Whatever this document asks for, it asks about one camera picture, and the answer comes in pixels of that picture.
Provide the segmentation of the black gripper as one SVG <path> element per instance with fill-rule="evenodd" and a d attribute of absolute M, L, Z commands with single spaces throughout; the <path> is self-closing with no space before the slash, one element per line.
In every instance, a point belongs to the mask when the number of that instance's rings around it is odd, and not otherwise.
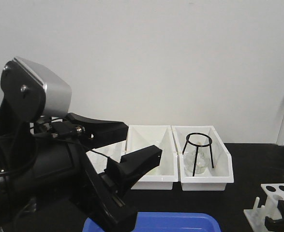
<path fill-rule="evenodd" d="M 35 183 L 67 197 L 87 217 L 103 223 L 116 214 L 130 214 L 122 201 L 124 193 L 114 193 L 104 183 L 104 171 L 96 173 L 87 152 L 125 141 L 129 127 L 120 121 L 98 120 L 68 113 L 64 119 L 39 118 L 35 133 L 43 132 L 40 152 L 33 167 Z"/>

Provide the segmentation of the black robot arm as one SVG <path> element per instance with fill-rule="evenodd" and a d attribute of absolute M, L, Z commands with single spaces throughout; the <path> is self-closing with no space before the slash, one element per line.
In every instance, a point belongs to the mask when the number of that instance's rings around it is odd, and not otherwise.
<path fill-rule="evenodd" d="M 108 158 L 97 173 L 87 152 L 124 141 L 125 123 L 69 113 L 70 86 L 32 61 L 7 62 L 0 87 L 0 227 L 70 201 L 106 232 L 132 231 L 137 210 L 122 198 L 163 151 L 151 145 L 118 162 Z"/>

